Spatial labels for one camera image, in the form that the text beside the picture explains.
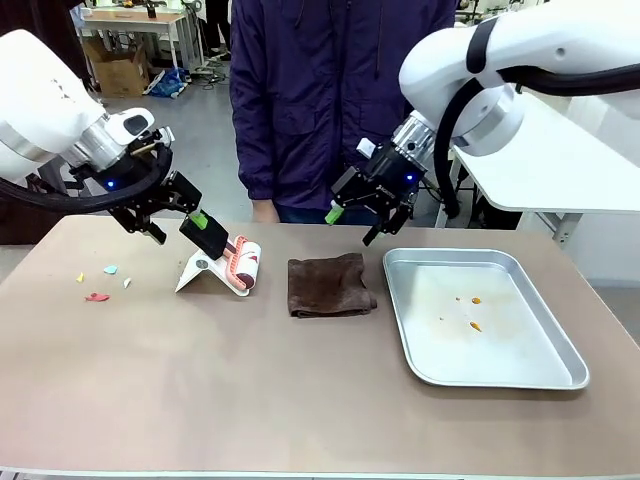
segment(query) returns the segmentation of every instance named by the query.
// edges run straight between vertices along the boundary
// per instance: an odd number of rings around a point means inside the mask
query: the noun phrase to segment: metal tray
[[[582,357],[512,256],[395,249],[384,269],[407,362],[425,382],[544,390],[589,383]]]

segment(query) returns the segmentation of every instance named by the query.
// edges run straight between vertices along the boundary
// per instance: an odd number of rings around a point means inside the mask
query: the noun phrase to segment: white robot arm
[[[367,155],[363,171],[351,167],[336,182],[327,220],[335,221],[350,205],[364,205],[380,217],[365,244],[379,233],[397,233],[432,160],[445,210],[455,217],[450,143],[476,156],[507,145],[526,114],[514,83],[555,96],[603,95],[640,118],[640,31],[621,25],[633,7],[630,0],[612,0],[603,14],[551,2],[423,39],[399,75],[402,93],[416,110],[390,142]]]
[[[0,197],[67,214],[107,210],[128,232],[158,243],[166,234],[151,221],[160,210],[187,215],[180,231],[212,259],[227,231],[198,205],[202,194],[179,172],[170,173],[173,134],[151,131],[143,108],[108,114],[82,82],[40,40],[16,30],[0,37]],[[93,197],[41,194],[14,182],[60,156],[79,182],[91,178],[107,191]]]

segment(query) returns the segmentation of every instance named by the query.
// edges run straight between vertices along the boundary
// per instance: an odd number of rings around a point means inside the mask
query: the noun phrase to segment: floor
[[[223,82],[210,90],[192,85],[176,100],[143,97],[110,99],[110,111],[145,107],[156,125],[170,125],[176,136],[174,167],[203,193],[202,207],[224,222],[251,220],[251,204],[237,176],[235,134],[231,123],[229,87]],[[553,105],[566,109],[565,103]],[[462,195],[463,211],[450,228],[464,228],[470,216],[468,193]],[[416,205],[416,226],[433,226],[438,204],[422,194]],[[0,281],[29,253],[29,246],[0,247]],[[602,299],[640,343],[640,289],[597,289]]]

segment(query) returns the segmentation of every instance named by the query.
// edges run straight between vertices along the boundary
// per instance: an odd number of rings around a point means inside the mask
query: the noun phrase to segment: person's hand
[[[253,201],[253,221],[258,223],[280,223],[278,211],[271,200]]]

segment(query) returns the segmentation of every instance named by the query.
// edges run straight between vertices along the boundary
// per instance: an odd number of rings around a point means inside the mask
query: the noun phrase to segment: folded cloth
[[[359,253],[318,260],[289,260],[289,313],[293,317],[367,315],[378,306],[362,283]]]

